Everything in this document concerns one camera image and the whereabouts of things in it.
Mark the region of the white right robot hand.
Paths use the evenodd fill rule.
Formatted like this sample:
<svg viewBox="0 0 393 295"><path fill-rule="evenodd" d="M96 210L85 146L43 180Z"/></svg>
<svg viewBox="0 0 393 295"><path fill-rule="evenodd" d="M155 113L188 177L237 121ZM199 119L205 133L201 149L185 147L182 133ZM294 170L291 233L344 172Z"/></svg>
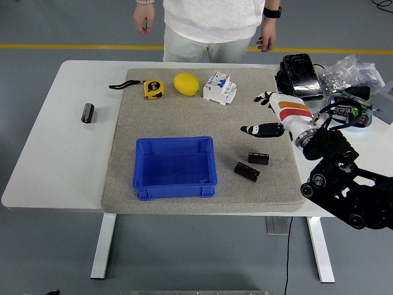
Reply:
<svg viewBox="0 0 393 295"><path fill-rule="evenodd" d="M257 138L280 137L285 131L301 140L316 133L317 127L310 124L313 115L302 99L276 92L263 92L254 99L261 105L270 104L279 123L242 126L240 130Z"/></svg>

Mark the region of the person's right hand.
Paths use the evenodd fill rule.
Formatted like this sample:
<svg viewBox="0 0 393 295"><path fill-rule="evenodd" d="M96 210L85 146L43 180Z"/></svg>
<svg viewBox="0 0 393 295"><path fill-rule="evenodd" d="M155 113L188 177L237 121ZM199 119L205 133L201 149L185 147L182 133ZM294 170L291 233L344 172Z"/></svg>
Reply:
<svg viewBox="0 0 393 295"><path fill-rule="evenodd" d="M153 1L139 1L133 14L134 25L137 32L144 37L150 34L155 19Z"/></svg>

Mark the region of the person's left hand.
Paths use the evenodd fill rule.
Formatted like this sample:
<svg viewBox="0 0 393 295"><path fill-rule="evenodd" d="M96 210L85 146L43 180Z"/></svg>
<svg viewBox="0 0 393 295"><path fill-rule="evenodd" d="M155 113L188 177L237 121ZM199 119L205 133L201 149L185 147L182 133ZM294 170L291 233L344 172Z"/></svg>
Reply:
<svg viewBox="0 0 393 295"><path fill-rule="evenodd" d="M261 52L269 52L274 48L276 43L276 21L275 18L264 18L260 30L260 37L257 41L258 49Z"/></svg>

